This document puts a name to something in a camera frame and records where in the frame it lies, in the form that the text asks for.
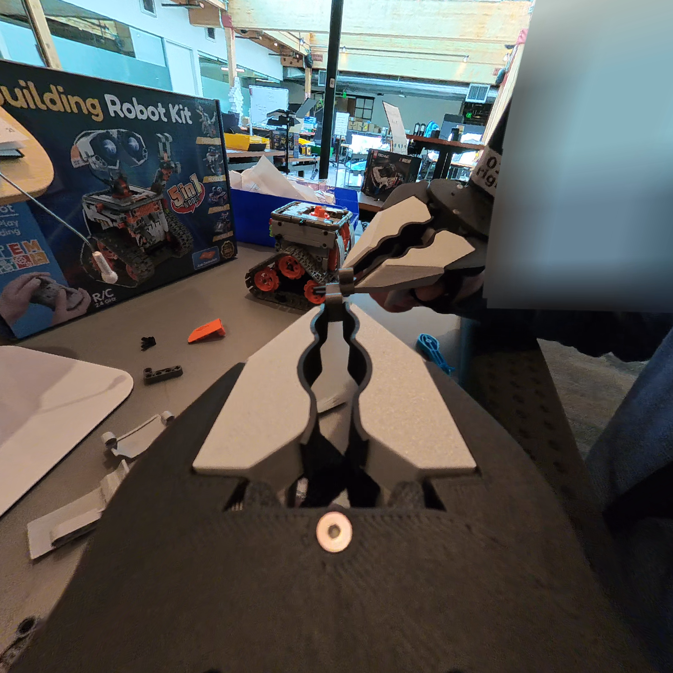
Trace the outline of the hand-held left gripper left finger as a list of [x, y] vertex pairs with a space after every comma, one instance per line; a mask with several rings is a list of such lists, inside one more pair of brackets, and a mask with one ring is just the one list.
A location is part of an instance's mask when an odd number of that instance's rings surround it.
[[303, 473], [301, 445], [315, 423], [315, 398], [299, 378], [314, 346], [315, 307], [251, 355], [201, 446], [199, 475], [246, 478], [286, 490]]

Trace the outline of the open instruction booklet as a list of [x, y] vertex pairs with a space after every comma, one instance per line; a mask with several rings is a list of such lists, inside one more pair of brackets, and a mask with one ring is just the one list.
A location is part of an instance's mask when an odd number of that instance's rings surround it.
[[22, 158], [28, 138], [10, 121], [1, 117], [1, 158]]

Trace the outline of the tracked toy robot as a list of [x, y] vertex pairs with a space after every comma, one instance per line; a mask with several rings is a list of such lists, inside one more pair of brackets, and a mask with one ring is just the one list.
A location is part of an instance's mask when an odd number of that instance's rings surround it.
[[246, 274], [259, 300], [310, 310], [324, 302], [317, 288], [337, 280], [355, 242], [358, 215], [338, 205], [292, 201], [271, 213], [274, 253]]

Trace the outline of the grey connector with blue pin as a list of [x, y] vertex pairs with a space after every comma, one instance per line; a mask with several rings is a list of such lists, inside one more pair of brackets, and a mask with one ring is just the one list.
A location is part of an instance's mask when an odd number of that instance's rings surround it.
[[326, 301], [340, 302], [354, 293], [355, 274], [352, 268], [340, 268], [319, 279], [310, 279], [304, 285], [304, 297], [314, 305]]

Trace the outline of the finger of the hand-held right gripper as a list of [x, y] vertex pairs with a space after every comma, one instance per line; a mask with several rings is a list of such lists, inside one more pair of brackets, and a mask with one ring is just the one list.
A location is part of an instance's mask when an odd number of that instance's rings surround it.
[[433, 233], [427, 244], [409, 248], [401, 257], [384, 258], [354, 283], [355, 292], [410, 289], [432, 284], [450, 264], [467, 257], [476, 248], [451, 231]]
[[362, 278], [388, 257], [401, 257], [413, 246], [427, 244], [434, 233], [433, 217], [419, 198], [406, 198], [380, 211], [349, 252], [341, 268]]

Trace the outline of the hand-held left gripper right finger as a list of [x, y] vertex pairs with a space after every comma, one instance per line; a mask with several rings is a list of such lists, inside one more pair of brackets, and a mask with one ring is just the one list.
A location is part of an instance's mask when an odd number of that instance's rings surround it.
[[358, 465], [383, 487], [475, 473], [425, 360], [358, 306], [344, 308]]

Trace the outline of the white board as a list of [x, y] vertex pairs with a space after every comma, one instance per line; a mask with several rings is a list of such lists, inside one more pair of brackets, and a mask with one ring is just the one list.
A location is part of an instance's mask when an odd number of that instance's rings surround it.
[[250, 86], [250, 122], [254, 127], [266, 125], [268, 115], [277, 110], [287, 110], [289, 92], [285, 88]]

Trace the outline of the person's right hand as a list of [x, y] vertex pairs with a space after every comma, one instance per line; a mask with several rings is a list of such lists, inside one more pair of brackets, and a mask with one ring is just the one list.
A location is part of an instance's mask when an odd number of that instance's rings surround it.
[[423, 305], [413, 290], [390, 290], [372, 292], [371, 298], [385, 311], [403, 313]]

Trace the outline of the black model kit box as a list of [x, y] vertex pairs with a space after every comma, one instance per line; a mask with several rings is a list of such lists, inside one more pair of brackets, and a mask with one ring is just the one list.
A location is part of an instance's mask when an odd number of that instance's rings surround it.
[[421, 163], [418, 156], [369, 149], [361, 193], [384, 200], [399, 185], [416, 182]]

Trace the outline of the blue toy cardboard box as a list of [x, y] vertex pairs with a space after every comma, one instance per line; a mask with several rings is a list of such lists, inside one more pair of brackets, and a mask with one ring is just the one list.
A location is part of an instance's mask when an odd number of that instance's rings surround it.
[[[80, 317], [236, 257], [216, 101], [1, 61], [1, 107], [54, 169], [1, 243], [38, 240], [54, 280], [89, 296]], [[1, 336], [56, 327], [50, 291]]]

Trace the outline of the black support pole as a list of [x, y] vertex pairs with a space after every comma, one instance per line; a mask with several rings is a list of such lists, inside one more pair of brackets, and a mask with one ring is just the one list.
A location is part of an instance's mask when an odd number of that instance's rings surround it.
[[330, 31], [327, 50], [326, 87], [324, 92], [323, 123], [320, 143], [318, 177], [328, 178], [334, 125], [335, 89], [339, 66], [342, 13], [344, 1], [331, 2]]

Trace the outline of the white book stand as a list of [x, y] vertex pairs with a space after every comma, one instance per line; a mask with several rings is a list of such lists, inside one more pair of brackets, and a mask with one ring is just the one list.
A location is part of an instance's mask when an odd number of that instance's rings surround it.
[[[35, 137], [4, 108], [1, 116], [27, 138], [22, 158], [1, 158], [1, 223], [37, 204], [54, 178]], [[54, 280], [38, 241], [20, 236], [1, 243], [1, 326], [14, 328], [39, 290], [51, 287], [54, 324], [87, 312], [90, 298]], [[60, 462], [130, 395], [133, 381], [120, 369], [29, 348], [1, 346], [1, 515]]]

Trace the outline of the white plastic bags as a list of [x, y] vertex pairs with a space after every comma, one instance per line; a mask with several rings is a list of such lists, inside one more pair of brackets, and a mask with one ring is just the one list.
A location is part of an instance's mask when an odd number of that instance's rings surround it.
[[290, 200], [336, 205], [334, 188], [326, 181], [308, 181], [279, 171], [267, 157], [242, 172], [230, 171], [231, 189], [272, 195]]

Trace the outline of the yellow storage bin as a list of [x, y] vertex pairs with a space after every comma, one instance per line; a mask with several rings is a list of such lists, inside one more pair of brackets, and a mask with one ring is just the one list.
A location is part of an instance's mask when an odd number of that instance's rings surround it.
[[270, 149], [270, 140], [264, 137], [231, 132], [226, 132], [223, 137], [228, 152], [262, 152]]

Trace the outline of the dark high table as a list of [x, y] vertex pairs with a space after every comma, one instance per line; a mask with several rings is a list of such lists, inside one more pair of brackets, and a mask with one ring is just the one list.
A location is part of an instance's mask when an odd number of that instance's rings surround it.
[[481, 151], [484, 149], [483, 145], [463, 143], [460, 141], [449, 141], [439, 138], [430, 138], [425, 136], [416, 136], [407, 134], [408, 154], [420, 154], [422, 150], [430, 150], [438, 152], [437, 163], [435, 166], [433, 177], [434, 179], [445, 179], [448, 176], [451, 160], [455, 153], [464, 153], [466, 151]]

